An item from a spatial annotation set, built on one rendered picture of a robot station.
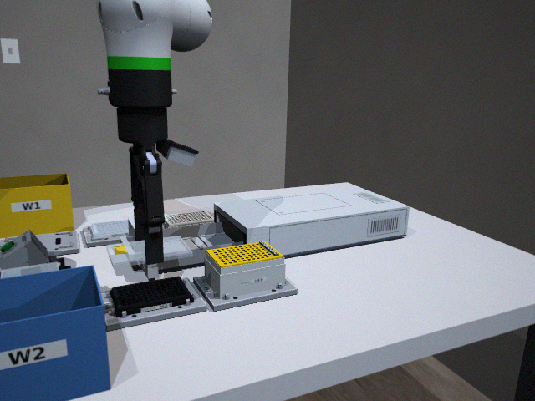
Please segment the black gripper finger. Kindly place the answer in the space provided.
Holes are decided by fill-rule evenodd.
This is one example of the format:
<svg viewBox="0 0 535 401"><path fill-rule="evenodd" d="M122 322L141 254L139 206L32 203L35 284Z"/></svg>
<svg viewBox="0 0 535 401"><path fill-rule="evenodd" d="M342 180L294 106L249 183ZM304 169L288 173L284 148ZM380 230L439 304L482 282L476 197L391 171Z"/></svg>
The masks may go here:
<svg viewBox="0 0 535 401"><path fill-rule="evenodd" d="M144 226L140 226L141 222L145 221L144 208L141 194L140 182L136 179L135 166L133 164L133 147L129 148L130 152L130 175L131 175L131 200L134 206L134 220L135 220L135 241L143 241L145 239Z"/></svg>
<svg viewBox="0 0 535 401"><path fill-rule="evenodd" d="M163 230L165 223L161 165L159 154L156 160L146 152L143 163L144 176L140 174L139 156L133 155L136 179L140 182L145 221L140 223L145 231L145 263L152 265L164 262Z"/></svg>

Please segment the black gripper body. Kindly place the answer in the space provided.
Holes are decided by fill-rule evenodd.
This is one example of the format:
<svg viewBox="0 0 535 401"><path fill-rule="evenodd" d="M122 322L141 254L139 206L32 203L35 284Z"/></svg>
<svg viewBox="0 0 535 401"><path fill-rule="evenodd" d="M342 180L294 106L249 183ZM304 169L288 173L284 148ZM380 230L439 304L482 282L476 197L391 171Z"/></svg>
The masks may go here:
<svg viewBox="0 0 535 401"><path fill-rule="evenodd" d="M139 156L140 174L144 176L146 152L151 152L156 160L155 143L168 138L167 108L140 110L118 107L116 110L119 140L133 144L133 151Z"/></svg>

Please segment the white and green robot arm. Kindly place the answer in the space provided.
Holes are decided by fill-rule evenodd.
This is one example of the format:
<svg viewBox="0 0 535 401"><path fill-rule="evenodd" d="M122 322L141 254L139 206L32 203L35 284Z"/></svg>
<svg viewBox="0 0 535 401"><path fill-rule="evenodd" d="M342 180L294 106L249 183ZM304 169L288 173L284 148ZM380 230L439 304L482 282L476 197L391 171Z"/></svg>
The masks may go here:
<svg viewBox="0 0 535 401"><path fill-rule="evenodd" d="M97 0L109 81L106 94L121 109L172 106L171 50L187 52L208 38L212 15L206 0ZM161 155L192 167L199 151L172 140L156 143Z"/></svg>

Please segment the yellow waste bin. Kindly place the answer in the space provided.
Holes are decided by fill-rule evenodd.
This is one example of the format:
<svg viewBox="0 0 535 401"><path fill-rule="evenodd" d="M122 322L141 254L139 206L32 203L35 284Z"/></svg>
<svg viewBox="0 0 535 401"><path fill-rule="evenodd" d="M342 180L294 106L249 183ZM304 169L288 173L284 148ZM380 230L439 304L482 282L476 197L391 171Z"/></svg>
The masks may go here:
<svg viewBox="0 0 535 401"><path fill-rule="evenodd" d="M68 174L0 177L0 238L74 231Z"/></svg>

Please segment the blue waste bin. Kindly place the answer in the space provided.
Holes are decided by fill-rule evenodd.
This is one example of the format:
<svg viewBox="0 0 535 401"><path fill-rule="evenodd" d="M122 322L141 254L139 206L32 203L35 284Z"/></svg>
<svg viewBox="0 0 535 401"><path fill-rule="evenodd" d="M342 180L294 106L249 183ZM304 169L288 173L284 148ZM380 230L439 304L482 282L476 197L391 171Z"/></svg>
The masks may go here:
<svg viewBox="0 0 535 401"><path fill-rule="evenodd" d="M0 401L69 401L108 390L94 265L0 278Z"/></svg>

